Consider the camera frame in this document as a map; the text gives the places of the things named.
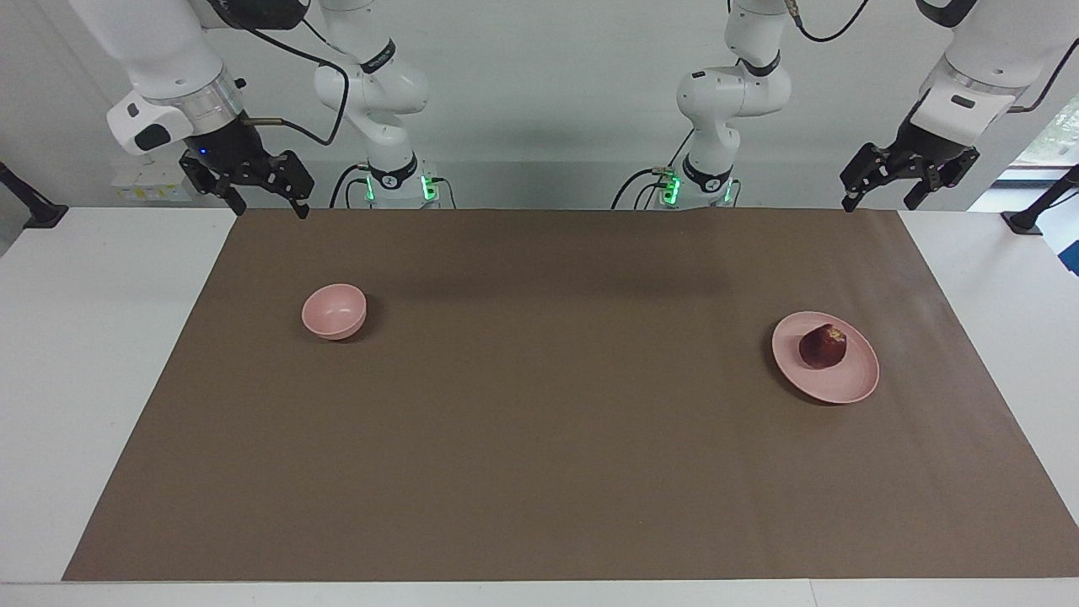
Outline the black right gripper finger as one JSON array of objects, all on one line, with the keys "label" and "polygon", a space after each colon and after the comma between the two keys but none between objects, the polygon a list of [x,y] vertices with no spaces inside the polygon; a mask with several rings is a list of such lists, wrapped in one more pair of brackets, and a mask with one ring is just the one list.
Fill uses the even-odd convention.
[{"label": "black right gripper finger", "polygon": [[206,168],[193,155],[181,155],[179,166],[185,170],[186,179],[196,188],[201,195],[219,197],[236,216],[242,216],[247,210],[246,201],[233,187],[230,178],[211,173],[211,169]]},{"label": "black right gripper finger", "polygon": [[311,212],[308,199],[314,188],[314,178],[293,150],[258,160],[257,178],[258,187],[287,201],[297,218],[308,219]]}]

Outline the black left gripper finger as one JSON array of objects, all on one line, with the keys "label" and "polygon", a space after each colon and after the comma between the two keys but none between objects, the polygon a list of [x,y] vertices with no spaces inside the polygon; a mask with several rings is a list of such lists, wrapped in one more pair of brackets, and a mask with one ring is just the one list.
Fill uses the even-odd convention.
[{"label": "black left gripper finger", "polygon": [[942,164],[933,164],[926,158],[915,158],[910,170],[916,178],[916,184],[903,199],[907,210],[917,210],[929,195],[941,189],[958,185],[978,160],[978,150],[962,150],[958,157]]},{"label": "black left gripper finger", "polygon": [[851,161],[839,171],[839,183],[845,192],[841,207],[845,212],[853,212],[868,192],[889,185],[894,180],[888,165],[890,157],[889,148],[880,148],[875,143],[864,143],[856,151]]}]

